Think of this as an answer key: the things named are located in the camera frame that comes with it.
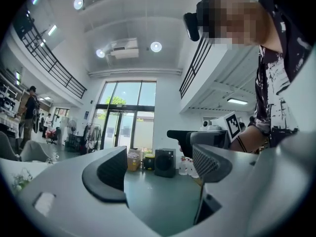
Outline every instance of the gray floor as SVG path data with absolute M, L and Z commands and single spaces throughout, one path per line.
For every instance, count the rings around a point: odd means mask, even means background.
M 190 176 L 164 178 L 148 170 L 128 171 L 124 192 L 130 210 L 164 237 L 193 226 L 200 186 Z

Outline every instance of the plastic bottle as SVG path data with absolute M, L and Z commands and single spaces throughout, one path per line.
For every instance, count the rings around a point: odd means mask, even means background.
M 194 168 L 193 161 L 192 161 L 192 173 L 191 173 L 192 178 L 199 178 L 198 173 L 196 171 L 196 168 Z
M 185 176 L 187 174 L 188 174 L 188 171 L 187 171 L 186 159 L 181 159 L 181 162 L 179 164 L 179 175 Z
M 192 167 L 193 167 L 193 162 L 192 162 L 192 159 L 190 158 L 188 162 L 188 175 L 189 176 L 192 176 Z

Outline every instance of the black railing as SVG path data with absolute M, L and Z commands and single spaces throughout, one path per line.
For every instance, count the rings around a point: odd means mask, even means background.
M 49 74 L 75 96 L 82 98 L 87 90 L 58 61 L 38 32 L 27 10 L 18 13 L 13 26 L 25 47 Z
M 201 37 L 201 40 L 199 41 L 199 44 L 197 46 L 196 53 L 194 54 L 193 60 L 179 90 L 181 94 L 181 99 L 183 98 L 194 78 L 196 77 L 199 69 L 201 68 L 206 56 L 208 55 L 212 47 L 212 44 L 213 42 L 210 42 L 209 38 L 206 38 L 205 35 Z

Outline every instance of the air conditioner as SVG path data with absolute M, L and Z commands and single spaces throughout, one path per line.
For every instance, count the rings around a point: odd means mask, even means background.
M 138 58 L 139 49 L 137 38 L 121 39 L 111 43 L 111 55 L 117 59 Z

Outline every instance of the ceiling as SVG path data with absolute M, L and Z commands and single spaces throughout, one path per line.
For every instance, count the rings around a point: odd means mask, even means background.
M 73 10 L 73 1 L 68 6 Z M 182 17 L 186 0 L 84 0 L 84 6 L 76 11 L 83 25 L 83 37 L 87 45 L 87 61 L 90 72 L 115 68 L 176 68 L 181 46 Z M 50 29 L 55 21 L 52 0 L 38 0 L 36 5 L 28 1 L 31 16 L 39 32 Z M 67 39 L 65 31 L 58 28 L 53 36 L 44 35 L 46 44 L 53 50 Z M 111 42 L 137 38 L 139 57 L 117 59 L 114 56 L 99 58 L 96 50 L 111 52 Z M 151 51 L 152 42 L 158 41 L 162 50 Z

